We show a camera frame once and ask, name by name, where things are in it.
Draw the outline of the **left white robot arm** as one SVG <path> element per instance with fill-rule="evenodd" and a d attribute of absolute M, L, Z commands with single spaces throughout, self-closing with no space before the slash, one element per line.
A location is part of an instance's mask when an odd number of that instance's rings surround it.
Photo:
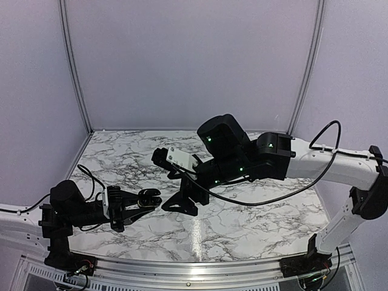
<path fill-rule="evenodd" d="M 157 189 L 134 194 L 118 186 L 107 187 L 101 199 L 88 202 L 71 180 L 51 188 L 49 198 L 49 203 L 36 207 L 1 211 L 1 238 L 41 253 L 47 266 L 84 275 L 94 272 L 96 258 L 71 252 L 69 237 L 74 228 L 109 224 L 120 233 L 162 202 Z"/>

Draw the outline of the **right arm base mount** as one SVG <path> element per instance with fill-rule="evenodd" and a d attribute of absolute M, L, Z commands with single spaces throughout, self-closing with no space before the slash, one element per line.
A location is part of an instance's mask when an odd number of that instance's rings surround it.
<path fill-rule="evenodd" d="M 279 261 L 283 277 L 299 276 L 307 273 L 317 272 L 326 267 L 332 267 L 331 256 L 319 253 L 316 247 L 314 234 L 308 242 L 307 252 L 302 255 L 289 256 Z"/>

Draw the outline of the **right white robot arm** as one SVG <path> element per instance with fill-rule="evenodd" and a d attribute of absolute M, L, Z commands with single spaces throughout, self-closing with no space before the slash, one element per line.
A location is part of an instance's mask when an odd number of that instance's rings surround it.
<path fill-rule="evenodd" d="M 174 148 L 154 152 L 155 164 L 181 182 L 179 191 L 162 205 L 165 211 L 195 216 L 198 204 L 209 203 L 214 187 L 267 178 L 309 178 L 313 183 L 325 180 L 350 186 L 342 209 L 309 239 L 308 251 L 300 259 L 307 272 L 321 265 L 324 255 L 331 255 L 363 222 L 387 211 L 387 163 L 376 146 L 342 150 L 274 132 L 251 140 L 230 114 L 209 119 L 197 134 L 211 154 L 206 162 Z"/>

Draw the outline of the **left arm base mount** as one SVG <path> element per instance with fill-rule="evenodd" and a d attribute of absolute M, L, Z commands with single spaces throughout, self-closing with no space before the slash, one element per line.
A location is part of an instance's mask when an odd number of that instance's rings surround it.
<path fill-rule="evenodd" d="M 67 237 L 50 238 L 48 256 L 44 259 L 44 264 L 71 275 L 81 273 L 92 276 L 95 272 L 96 257 L 71 252 Z"/>

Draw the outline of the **black earbud charging case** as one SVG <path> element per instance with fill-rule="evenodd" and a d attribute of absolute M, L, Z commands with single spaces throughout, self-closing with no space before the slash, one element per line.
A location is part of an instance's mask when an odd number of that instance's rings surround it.
<path fill-rule="evenodd" d="M 140 208 L 157 208 L 162 203 L 161 192 L 158 189 L 142 189 L 138 193 Z"/>

